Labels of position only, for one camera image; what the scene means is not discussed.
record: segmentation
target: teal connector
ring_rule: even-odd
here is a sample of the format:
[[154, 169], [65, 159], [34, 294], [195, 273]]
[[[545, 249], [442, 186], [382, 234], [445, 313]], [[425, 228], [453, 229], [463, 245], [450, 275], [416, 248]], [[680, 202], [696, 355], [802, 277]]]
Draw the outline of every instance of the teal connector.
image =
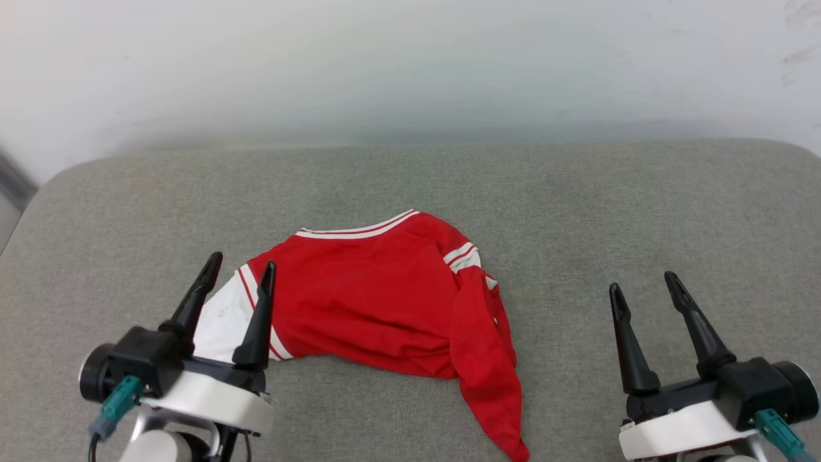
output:
[[767, 438], [767, 441], [784, 454], [787, 460], [813, 460], [809, 454], [805, 453], [804, 442], [774, 410], [765, 409], [757, 413], [755, 427]]
[[117, 429], [117, 424], [143, 397], [143, 383], [134, 376], [122, 379], [114, 392], [105, 400], [100, 415], [89, 426], [89, 435], [106, 441]]

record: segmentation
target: jacket sleeve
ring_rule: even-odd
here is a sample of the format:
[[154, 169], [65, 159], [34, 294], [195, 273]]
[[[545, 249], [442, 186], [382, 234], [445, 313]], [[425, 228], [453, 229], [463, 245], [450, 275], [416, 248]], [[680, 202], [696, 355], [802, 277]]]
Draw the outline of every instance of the jacket sleeve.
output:
[[488, 437], [513, 462], [525, 462], [530, 453], [521, 440], [521, 383], [498, 285], [481, 266], [455, 271], [455, 278], [460, 287], [453, 302], [451, 361], [462, 395]]

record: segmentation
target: white wall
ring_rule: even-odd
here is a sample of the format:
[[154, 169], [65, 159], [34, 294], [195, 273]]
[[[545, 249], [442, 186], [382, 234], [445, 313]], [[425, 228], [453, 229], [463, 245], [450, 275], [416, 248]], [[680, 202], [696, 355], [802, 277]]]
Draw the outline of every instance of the white wall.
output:
[[759, 136], [821, 153], [821, 0], [0, 0], [0, 148]]

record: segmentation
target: cable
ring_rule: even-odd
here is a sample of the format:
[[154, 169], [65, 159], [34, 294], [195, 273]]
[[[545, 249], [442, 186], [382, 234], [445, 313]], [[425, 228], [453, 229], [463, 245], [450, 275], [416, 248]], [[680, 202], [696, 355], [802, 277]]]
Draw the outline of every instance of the cable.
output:
[[89, 442], [89, 462], [97, 462], [97, 443], [100, 441], [100, 435], [94, 434], [91, 436]]
[[245, 462], [251, 462], [251, 440], [248, 438], [248, 433], [243, 433], [242, 436], [245, 437], [245, 453], [247, 454]]
[[815, 458], [804, 449], [804, 442], [775, 410], [765, 409], [755, 413], [755, 429], [790, 462], [815, 462]]
[[98, 441], [94, 443], [95, 445], [99, 441], [108, 440], [114, 430], [117, 430], [117, 424], [122, 416], [140, 402], [143, 393], [143, 384], [135, 376], [126, 376], [117, 384], [112, 394], [103, 402], [100, 415], [89, 425], [89, 435], [92, 437], [97, 435]]

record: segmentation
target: red jacket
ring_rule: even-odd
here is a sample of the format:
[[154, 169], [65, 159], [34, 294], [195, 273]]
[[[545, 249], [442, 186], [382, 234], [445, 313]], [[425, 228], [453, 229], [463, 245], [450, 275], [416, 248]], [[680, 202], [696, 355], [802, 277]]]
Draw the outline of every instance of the red jacket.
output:
[[302, 229], [248, 261], [206, 303], [195, 355], [230, 362], [277, 264], [271, 358], [334, 354], [388, 371], [459, 379], [488, 437], [514, 462], [521, 384], [497, 282], [450, 224], [416, 210], [359, 229]]

